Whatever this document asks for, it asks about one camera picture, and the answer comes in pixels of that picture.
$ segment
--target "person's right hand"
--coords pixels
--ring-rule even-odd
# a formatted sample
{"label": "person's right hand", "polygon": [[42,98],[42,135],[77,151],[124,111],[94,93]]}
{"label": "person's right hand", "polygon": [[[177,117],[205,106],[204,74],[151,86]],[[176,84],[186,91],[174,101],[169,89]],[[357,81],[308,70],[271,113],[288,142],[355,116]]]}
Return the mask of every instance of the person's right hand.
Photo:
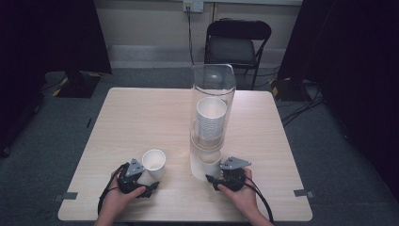
{"label": "person's right hand", "polygon": [[[246,184],[255,186],[249,179],[252,180],[252,172],[248,168],[243,168],[246,173],[247,179]],[[262,215],[259,211],[258,204],[256,203],[256,193],[248,186],[243,186],[238,191],[232,191],[228,187],[219,184],[217,188],[220,189],[227,197],[229,197],[232,202],[234,202],[235,207],[246,217],[252,226],[266,226],[273,225],[267,218]]]}

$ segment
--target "black equipment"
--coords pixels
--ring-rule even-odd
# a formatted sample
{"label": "black equipment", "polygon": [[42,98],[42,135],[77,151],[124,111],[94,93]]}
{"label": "black equipment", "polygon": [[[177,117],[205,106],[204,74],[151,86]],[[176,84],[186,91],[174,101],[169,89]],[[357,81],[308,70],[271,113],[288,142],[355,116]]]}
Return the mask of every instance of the black equipment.
{"label": "black equipment", "polygon": [[[243,186],[249,187],[261,198],[264,206],[266,207],[267,214],[269,215],[269,221],[274,224],[272,210],[267,203],[266,199],[262,195],[262,192],[255,185],[252,179],[248,178],[243,170],[243,167],[250,166],[251,163],[236,157],[229,157],[223,164],[220,165],[222,170],[222,176],[220,178],[215,178],[210,175],[205,175],[209,183],[211,183],[215,190],[219,190],[217,187],[219,184],[228,187],[232,191],[238,191]],[[249,185],[246,182],[248,179],[253,185]]]}
{"label": "black equipment", "polygon": [[[135,158],[132,159],[132,162],[130,164],[125,163],[121,165],[117,170],[115,170],[115,173],[112,175],[111,179],[108,182],[108,185],[106,186],[103,194],[100,197],[97,209],[98,214],[100,214],[100,211],[103,207],[103,201],[106,194],[108,194],[108,192],[113,189],[119,188],[122,193],[128,194],[138,187],[145,186],[146,190],[141,195],[137,196],[137,198],[149,198],[152,192],[158,187],[159,182],[155,182],[150,186],[140,184],[138,182],[138,179],[141,177],[143,171],[144,167],[141,166]],[[109,187],[116,176],[118,176],[118,186]]]}

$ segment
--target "chair backrest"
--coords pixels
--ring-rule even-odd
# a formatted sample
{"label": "chair backrest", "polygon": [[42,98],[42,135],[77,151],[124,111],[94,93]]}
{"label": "chair backrest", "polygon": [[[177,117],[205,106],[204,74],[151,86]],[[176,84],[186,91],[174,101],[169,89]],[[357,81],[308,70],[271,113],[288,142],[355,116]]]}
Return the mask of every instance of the chair backrest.
{"label": "chair backrest", "polygon": [[224,18],[208,26],[206,39],[208,40],[210,36],[219,36],[246,40],[268,40],[271,33],[270,26],[262,21]]}

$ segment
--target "person's left hand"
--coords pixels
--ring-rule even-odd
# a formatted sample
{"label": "person's left hand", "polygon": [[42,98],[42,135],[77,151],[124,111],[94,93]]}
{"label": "person's left hand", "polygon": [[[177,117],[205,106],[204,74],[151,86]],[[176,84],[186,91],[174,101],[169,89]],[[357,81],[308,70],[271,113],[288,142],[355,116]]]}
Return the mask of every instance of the person's left hand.
{"label": "person's left hand", "polygon": [[103,208],[94,225],[112,225],[112,222],[124,210],[127,204],[146,190],[145,186],[141,186],[128,194],[123,194],[115,187],[118,187],[117,177],[112,180],[112,183],[108,188],[110,191],[105,196]]}

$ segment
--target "cup rim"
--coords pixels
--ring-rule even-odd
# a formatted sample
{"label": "cup rim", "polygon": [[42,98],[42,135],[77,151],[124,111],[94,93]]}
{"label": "cup rim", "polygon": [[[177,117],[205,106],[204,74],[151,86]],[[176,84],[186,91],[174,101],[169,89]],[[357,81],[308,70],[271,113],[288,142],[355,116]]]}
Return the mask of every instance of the cup rim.
{"label": "cup rim", "polygon": [[[202,114],[203,112],[201,112],[201,111],[199,110],[199,104],[200,104],[201,101],[204,101],[205,99],[208,99],[208,100],[210,100],[210,99],[212,99],[212,100],[218,100],[220,103],[223,103],[223,108],[224,108],[223,114],[221,114],[220,116],[217,116],[217,117],[206,117],[206,116],[204,116],[204,115]],[[222,120],[222,119],[226,116],[227,109],[228,109],[228,108],[227,108],[226,103],[225,103],[222,99],[217,98],[217,97],[204,97],[204,98],[200,99],[200,100],[197,102],[197,113],[199,114],[200,117],[203,118],[203,120],[206,120],[206,121],[208,121],[208,120]]]}
{"label": "cup rim", "polygon": [[[147,154],[153,153],[153,152],[157,152],[157,153],[161,153],[161,154],[162,154],[163,160],[164,160],[164,161],[163,161],[163,164],[162,164],[161,167],[158,167],[158,168],[155,168],[155,169],[147,169],[146,166],[145,166],[145,163],[144,163],[144,162],[145,162],[144,159],[145,159],[145,157],[146,157]],[[141,163],[143,164],[143,167],[144,167],[146,170],[148,170],[148,171],[156,171],[156,170],[159,170],[159,169],[161,169],[161,168],[166,164],[166,162],[167,162],[167,156],[165,155],[164,152],[162,152],[162,151],[159,150],[159,149],[150,149],[150,150],[146,151],[146,152],[143,154],[143,157],[141,158]]]}

